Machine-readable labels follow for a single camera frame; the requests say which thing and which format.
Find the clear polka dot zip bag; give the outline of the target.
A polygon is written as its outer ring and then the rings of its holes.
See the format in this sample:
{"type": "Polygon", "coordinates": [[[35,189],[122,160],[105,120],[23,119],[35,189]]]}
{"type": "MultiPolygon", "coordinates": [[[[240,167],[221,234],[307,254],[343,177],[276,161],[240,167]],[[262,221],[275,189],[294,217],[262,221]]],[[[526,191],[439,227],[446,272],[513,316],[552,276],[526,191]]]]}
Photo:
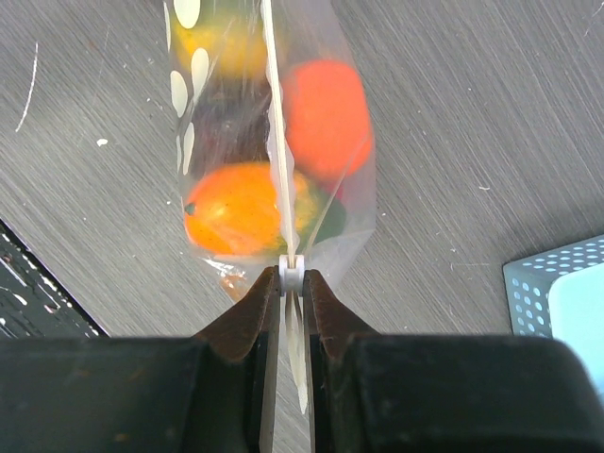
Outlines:
{"type": "Polygon", "coordinates": [[[375,136],[328,1],[163,5],[186,235],[239,300],[280,273],[290,366],[308,405],[302,279],[340,282],[376,227],[375,136]]]}

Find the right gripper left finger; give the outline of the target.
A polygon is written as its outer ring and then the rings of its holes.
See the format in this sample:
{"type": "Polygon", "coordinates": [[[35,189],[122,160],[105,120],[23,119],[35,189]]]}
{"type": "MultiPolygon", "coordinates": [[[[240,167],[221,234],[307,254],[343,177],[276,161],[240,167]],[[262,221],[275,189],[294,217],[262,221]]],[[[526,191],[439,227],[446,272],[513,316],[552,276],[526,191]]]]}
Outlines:
{"type": "Polygon", "coordinates": [[[191,337],[2,342],[2,450],[271,451],[279,297],[269,267],[191,337]]]}

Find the dark red apple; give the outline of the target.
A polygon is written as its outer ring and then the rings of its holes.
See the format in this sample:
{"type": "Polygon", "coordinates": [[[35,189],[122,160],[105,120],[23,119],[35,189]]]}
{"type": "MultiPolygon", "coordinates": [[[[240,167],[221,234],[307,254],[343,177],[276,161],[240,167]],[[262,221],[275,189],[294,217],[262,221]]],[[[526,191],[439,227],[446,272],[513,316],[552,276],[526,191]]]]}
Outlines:
{"type": "Polygon", "coordinates": [[[200,178],[226,164],[267,161],[271,99],[265,83],[224,83],[204,91],[193,110],[189,174],[200,178]]]}

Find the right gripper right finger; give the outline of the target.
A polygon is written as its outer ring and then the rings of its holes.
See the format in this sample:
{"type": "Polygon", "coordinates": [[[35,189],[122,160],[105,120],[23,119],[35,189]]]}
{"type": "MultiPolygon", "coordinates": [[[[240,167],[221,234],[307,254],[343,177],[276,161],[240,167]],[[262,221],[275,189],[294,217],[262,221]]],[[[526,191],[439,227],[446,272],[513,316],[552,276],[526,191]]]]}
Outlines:
{"type": "Polygon", "coordinates": [[[565,344],[384,334],[320,272],[303,286],[315,452],[599,452],[603,409],[565,344]]]}

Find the orange fruit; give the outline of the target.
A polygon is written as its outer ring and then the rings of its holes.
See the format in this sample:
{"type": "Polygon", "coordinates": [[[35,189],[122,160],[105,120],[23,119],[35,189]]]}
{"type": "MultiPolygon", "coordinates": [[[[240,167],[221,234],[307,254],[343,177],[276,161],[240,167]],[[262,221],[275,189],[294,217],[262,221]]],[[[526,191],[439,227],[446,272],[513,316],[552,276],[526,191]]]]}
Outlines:
{"type": "Polygon", "coordinates": [[[282,88],[287,142],[300,169],[335,181],[369,160],[373,130],[355,68],[333,59],[306,61],[287,74],[282,88]]]}

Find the orange green mango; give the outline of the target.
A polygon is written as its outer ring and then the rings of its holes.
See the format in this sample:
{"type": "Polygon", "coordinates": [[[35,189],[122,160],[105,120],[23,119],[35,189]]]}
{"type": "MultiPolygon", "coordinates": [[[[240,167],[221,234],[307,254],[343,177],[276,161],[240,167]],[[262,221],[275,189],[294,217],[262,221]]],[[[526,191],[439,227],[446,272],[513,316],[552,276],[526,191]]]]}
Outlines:
{"type": "MultiPolygon", "coordinates": [[[[346,211],[309,177],[294,172],[295,228],[299,250],[340,235],[346,211]]],[[[204,176],[184,204],[193,244],[216,256],[268,256],[287,252],[280,232],[277,193],[266,161],[225,165],[204,176]]]]}

